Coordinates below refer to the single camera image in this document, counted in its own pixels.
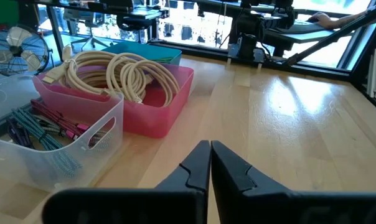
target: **cable connector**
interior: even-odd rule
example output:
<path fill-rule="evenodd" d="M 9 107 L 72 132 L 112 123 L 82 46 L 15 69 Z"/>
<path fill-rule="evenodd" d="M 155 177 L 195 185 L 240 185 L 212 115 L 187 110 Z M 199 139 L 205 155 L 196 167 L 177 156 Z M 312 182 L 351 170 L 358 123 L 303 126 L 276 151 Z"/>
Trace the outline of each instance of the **cable connector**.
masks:
<path fill-rule="evenodd" d="M 82 131 L 87 131 L 87 129 L 89 128 L 89 126 L 85 124 L 77 124 L 76 127 Z"/>
<path fill-rule="evenodd" d="M 133 102 L 143 104 L 143 100 L 140 97 L 138 97 L 138 95 L 136 93 L 134 93 L 133 98 L 134 98 Z"/>
<path fill-rule="evenodd" d="M 145 75 L 145 84 L 148 85 L 150 83 L 152 83 L 152 81 L 154 80 L 154 78 L 152 77 L 152 75 Z"/>
<path fill-rule="evenodd" d="M 76 140 L 78 138 L 77 134 L 74 134 L 73 132 L 69 130 L 66 130 L 66 136 L 68 136 L 68 138 L 73 139 L 73 140 Z"/>
<path fill-rule="evenodd" d="M 62 60 L 64 62 L 70 61 L 72 58 L 72 48 L 70 45 L 66 45 L 62 50 Z M 48 84 L 52 84 L 55 81 L 58 81 L 61 77 L 65 75 L 66 64 L 63 63 L 58 67 L 51 69 L 49 72 L 45 74 L 43 78 L 43 82 Z"/>
<path fill-rule="evenodd" d="M 43 82 L 52 84 L 55 81 L 58 81 L 61 77 L 65 75 L 65 64 L 61 64 L 58 67 L 51 69 L 45 74 L 45 77 L 42 79 Z"/>

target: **wooden tabletop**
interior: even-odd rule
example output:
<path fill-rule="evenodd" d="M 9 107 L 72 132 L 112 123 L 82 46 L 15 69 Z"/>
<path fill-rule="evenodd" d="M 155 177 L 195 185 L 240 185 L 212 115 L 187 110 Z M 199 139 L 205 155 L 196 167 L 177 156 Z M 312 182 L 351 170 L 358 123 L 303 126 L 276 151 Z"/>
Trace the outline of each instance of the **wooden tabletop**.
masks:
<path fill-rule="evenodd" d="M 154 187 L 217 139 L 293 190 L 376 191 L 376 108 L 351 84 L 197 57 L 181 65 L 195 70 L 194 89 L 170 133 L 124 133 L 96 187 Z M 0 223 L 40 223 L 47 196 L 0 179 Z M 212 189 L 208 220 L 219 222 Z"/>

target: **person's arm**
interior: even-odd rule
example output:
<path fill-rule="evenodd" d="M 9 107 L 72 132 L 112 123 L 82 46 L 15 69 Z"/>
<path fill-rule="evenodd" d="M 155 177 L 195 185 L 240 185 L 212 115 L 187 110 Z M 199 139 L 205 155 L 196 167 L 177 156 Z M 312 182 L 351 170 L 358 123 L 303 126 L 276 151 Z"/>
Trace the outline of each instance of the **person's arm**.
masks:
<path fill-rule="evenodd" d="M 337 28 L 342 28 L 345 25 L 349 24 L 350 22 L 358 19 L 359 17 L 363 16 L 367 11 L 350 15 L 350 16 L 345 16 L 342 17 L 336 21 L 333 21 L 327 14 L 323 12 L 317 12 L 313 16 L 309 18 L 309 20 L 318 20 L 317 24 L 322 26 L 325 29 L 337 29 Z"/>

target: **coiled cable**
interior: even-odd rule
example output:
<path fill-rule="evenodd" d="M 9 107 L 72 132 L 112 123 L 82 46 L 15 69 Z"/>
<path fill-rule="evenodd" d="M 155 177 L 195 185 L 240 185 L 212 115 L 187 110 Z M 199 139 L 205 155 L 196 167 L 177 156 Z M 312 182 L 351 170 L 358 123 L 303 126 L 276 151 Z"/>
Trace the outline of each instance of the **coiled cable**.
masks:
<path fill-rule="evenodd" d="M 8 122 L 8 135 L 14 141 L 14 143 L 25 146 L 31 149 L 35 149 L 32 141 L 27 133 L 26 129 L 23 127 L 18 127 L 15 120 L 7 119 Z"/>
<path fill-rule="evenodd" d="M 39 122 L 41 125 L 41 128 L 46 131 L 49 134 L 53 135 L 58 135 L 63 138 L 71 138 L 66 130 L 62 129 L 60 126 L 56 125 L 53 123 L 50 119 L 46 118 L 45 116 L 42 115 L 34 115 L 33 117 Z M 94 134 L 94 136 L 90 139 L 90 142 L 88 143 L 89 147 L 93 147 L 98 141 L 101 140 L 102 136 L 106 134 L 106 131 L 98 131 L 97 133 Z"/>
<path fill-rule="evenodd" d="M 84 133 L 84 130 L 78 128 L 78 124 L 64 118 L 62 113 L 54 111 L 47 107 L 45 104 L 37 101 L 31 100 L 32 107 L 35 111 L 45 116 L 47 119 L 51 120 L 53 126 L 59 126 L 67 131 L 68 137 L 71 139 L 76 139 Z"/>
<path fill-rule="evenodd" d="M 12 115 L 15 120 L 29 132 L 29 134 L 33 135 L 39 140 L 46 151 L 53 151 L 63 147 L 61 143 L 59 143 L 41 128 L 40 124 L 29 112 L 18 108 L 16 110 L 12 110 Z M 76 170 L 82 168 L 82 165 L 65 151 L 51 153 L 50 159 L 54 163 L 55 168 L 66 177 L 73 177 Z"/>
<path fill-rule="evenodd" d="M 180 88 L 172 73 L 163 65 L 131 53 L 113 54 L 104 51 L 84 51 L 64 62 L 60 84 L 88 93 L 115 96 L 124 94 L 126 100 L 142 103 L 145 87 L 157 80 L 165 92 L 167 106 Z M 78 72 L 85 66 L 106 66 L 106 70 Z"/>

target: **glass window pane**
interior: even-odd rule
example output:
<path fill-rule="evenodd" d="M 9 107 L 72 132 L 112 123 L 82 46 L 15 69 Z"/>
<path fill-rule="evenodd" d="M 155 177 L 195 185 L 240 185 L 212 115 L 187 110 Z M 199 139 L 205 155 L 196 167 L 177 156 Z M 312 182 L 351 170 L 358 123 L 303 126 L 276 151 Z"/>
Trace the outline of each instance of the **glass window pane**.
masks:
<path fill-rule="evenodd" d="M 310 56 L 303 59 L 303 62 L 309 62 L 311 64 L 315 65 L 321 65 L 326 67 L 332 67 L 336 68 L 337 64 L 339 63 L 340 58 L 343 55 L 343 52 L 345 51 L 345 48 L 349 44 L 351 37 L 342 37 L 337 42 L 324 47 L 321 50 L 318 50 L 311 54 Z M 310 42 L 305 44 L 294 44 L 292 47 L 292 50 L 285 51 L 284 58 L 288 58 L 290 56 L 293 56 L 296 53 L 300 53 L 317 42 Z"/>
<path fill-rule="evenodd" d="M 102 16 L 100 13 L 96 13 L 96 17 Z M 95 37 L 105 37 L 112 39 L 121 39 L 128 41 L 138 41 L 138 31 L 124 31 L 119 29 L 116 23 L 116 15 L 105 15 L 104 23 L 101 23 L 98 27 L 92 27 L 92 32 Z M 84 23 L 76 22 L 77 34 L 90 35 L 90 27 L 86 26 Z M 146 42 L 148 39 L 147 32 L 141 30 L 141 41 Z"/>
<path fill-rule="evenodd" d="M 365 10 L 370 0 L 294 0 L 293 7 L 324 12 L 357 14 Z"/>
<path fill-rule="evenodd" d="M 39 9 L 38 11 L 39 20 L 40 20 L 39 28 L 42 30 L 52 30 L 51 22 L 47 14 L 47 7 L 41 4 L 38 4 L 37 7 Z M 69 32 L 68 25 L 66 21 L 63 19 L 64 10 L 65 10 L 64 8 L 54 7 L 55 16 L 57 17 L 57 21 L 59 25 L 58 27 L 59 31 Z"/>
<path fill-rule="evenodd" d="M 376 28 L 376 24 L 371 24 L 367 27 L 365 30 L 365 34 L 363 35 L 361 41 L 359 42 L 358 46 L 355 48 L 355 52 L 353 53 L 352 58 L 350 59 L 350 62 L 347 66 L 348 70 L 352 70 L 355 63 L 357 62 L 358 58 L 360 57 L 360 54 L 362 53 L 362 50 L 364 49 L 365 45 L 367 44 L 370 36 L 374 32 Z"/>
<path fill-rule="evenodd" d="M 160 1 L 158 5 L 168 7 L 168 2 Z M 159 38 L 162 40 L 220 47 L 230 32 L 231 17 L 209 12 L 199 17 L 198 5 L 194 2 L 170 1 L 170 5 L 170 16 L 160 19 L 159 23 Z M 220 13 L 223 14 L 223 7 L 220 7 Z M 228 38 L 222 49 L 227 47 Z"/>

